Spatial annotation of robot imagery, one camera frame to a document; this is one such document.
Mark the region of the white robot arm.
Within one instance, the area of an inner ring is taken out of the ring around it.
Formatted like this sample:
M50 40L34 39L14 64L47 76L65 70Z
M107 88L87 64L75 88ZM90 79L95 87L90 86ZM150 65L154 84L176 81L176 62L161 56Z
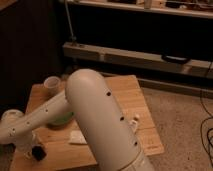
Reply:
M33 112L0 123L0 143L72 112L101 171L154 171L103 76L91 69L71 74L65 90Z

